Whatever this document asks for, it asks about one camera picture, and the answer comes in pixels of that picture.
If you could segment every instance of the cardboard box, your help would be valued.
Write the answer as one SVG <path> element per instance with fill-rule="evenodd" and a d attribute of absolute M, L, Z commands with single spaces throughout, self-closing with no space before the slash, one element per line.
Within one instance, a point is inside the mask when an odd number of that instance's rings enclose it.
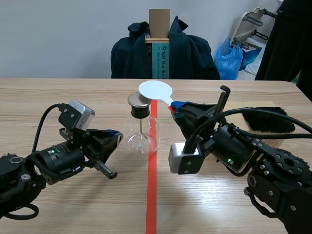
<path fill-rule="evenodd" d="M 168 38 L 170 9 L 150 9 L 150 34 L 152 38 Z"/>
<path fill-rule="evenodd" d="M 169 38 L 146 38 L 153 79 L 169 79 Z"/>
<path fill-rule="evenodd" d="M 232 109 L 237 109 L 237 108 L 244 108 L 244 107 L 275 107 L 274 103 L 271 101 L 228 101 L 227 104 L 225 105 L 224 112 Z M 246 131 L 248 133 L 252 134 L 277 134 L 277 133 L 263 133 L 263 132 L 258 132 L 258 131 L 253 131 L 247 121 L 244 119 L 242 114 L 236 114 L 236 115 L 231 115 L 227 116 L 226 120 L 228 123 L 233 123 L 237 127 L 239 127 L 241 130 Z M 270 145 L 273 148 L 279 148 L 281 144 L 283 143 L 283 139 L 264 139 L 263 142 L 266 144 Z"/>

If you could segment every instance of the red tape line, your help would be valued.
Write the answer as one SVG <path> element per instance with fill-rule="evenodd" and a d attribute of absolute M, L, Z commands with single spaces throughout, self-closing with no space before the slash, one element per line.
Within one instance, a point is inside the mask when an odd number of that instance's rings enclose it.
<path fill-rule="evenodd" d="M 151 114 L 157 118 L 158 102 L 152 101 Z M 150 138 L 156 139 L 156 123 L 151 119 Z M 156 142 L 151 141 L 150 148 Z M 148 155 L 147 201 L 146 201 L 146 234 L 157 234 L 157 151 Z"/>

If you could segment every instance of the wooden table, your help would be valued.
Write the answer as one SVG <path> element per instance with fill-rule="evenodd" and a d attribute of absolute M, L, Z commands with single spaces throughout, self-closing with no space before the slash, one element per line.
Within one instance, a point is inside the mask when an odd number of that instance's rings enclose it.
<path fill-rule="evenodd" d="M 52 104 L 77 99 L 96 112 L 90 128 L 124 131 L 130 115 L 127 97 L 142 80 L 110 79 L 0 79 L 0 149 L 27 156 L 41 115 Z M 222 84 L 231 88 L 230 101 L 270 100 L 288 114 L 312 126 L 312 105 L 299 89 L 277 81 L 168 80 L 173 99 L 217 102 Z M 63 141 L 59 112 L 45 121 L 38 149 Z M 158 234 L 285 234 L 283 224 L 262 216 L 244 195 L 246 177 L 237 178 L 208 157 L 197 175 L 170 173 L 170 145 L 183 142 L 164 103 L 158 104 L 161 143 L 157 155 Z M 282 148 L 312 163 L 308 140 L 286 140 Z M 0 221 L 1 234 L 144 234 L 148 156 L 134 156 L 122 144 L 107 165 L 118 171 L 108 180 L 94 169 L 47 186 L 33 202 L 35 219 Z"/>

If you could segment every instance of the white paddle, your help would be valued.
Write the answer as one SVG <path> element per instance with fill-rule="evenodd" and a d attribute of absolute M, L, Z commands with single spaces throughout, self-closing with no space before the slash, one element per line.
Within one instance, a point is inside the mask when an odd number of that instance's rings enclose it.
<path fill-rule="evenodd" d="M 153 100 L 163 100 L 169 106 L 173 99 L 171 98 L 172 88 L 169 84 L 159 80 L 149 80 L 140 84 L 138 88 L 140 94 Z"/>

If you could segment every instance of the clear glass flask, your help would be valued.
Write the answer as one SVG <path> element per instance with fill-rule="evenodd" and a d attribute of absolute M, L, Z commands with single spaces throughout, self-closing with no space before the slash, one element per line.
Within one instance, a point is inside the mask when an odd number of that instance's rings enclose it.
<path fill-rule="evenodd" d="M 139 92 L 128 97 L 131 115 L 125 122 L 125 139 L 129 151 L 144 154 L 155 152 L 159 146 L 159 123 L 150 114 L 152 101 Z"/>

